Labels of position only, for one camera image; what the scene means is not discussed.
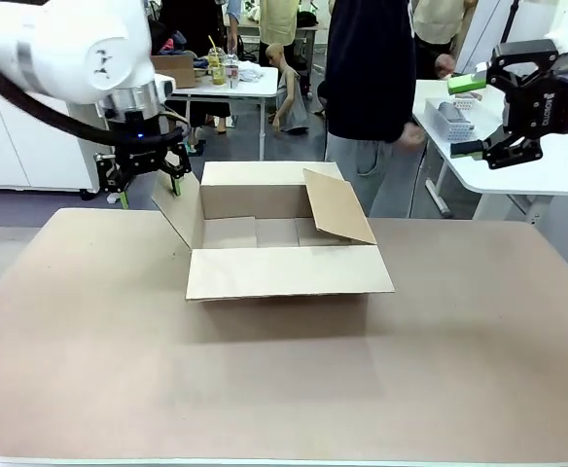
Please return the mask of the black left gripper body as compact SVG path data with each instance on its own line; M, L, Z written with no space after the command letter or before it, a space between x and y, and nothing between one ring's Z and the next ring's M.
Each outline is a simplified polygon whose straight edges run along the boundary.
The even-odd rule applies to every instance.
M183 142L183 119L166 110L149 119L140 111L129 111L107 124L118 142L116 162L133 176L162 171L168 149Z

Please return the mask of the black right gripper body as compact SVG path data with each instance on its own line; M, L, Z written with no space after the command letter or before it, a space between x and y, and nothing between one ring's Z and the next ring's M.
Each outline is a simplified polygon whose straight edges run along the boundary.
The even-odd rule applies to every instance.
M568 134L568 62L510 86L505 101L506 131L530 139Z

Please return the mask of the person's left hand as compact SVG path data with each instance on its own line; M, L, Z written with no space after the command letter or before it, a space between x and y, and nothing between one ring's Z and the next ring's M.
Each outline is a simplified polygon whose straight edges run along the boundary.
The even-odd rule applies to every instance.
M420 127L413 123L406 123L403 133L400 137L400 142L407 147L417 147L423 145L426 140L425 132Z

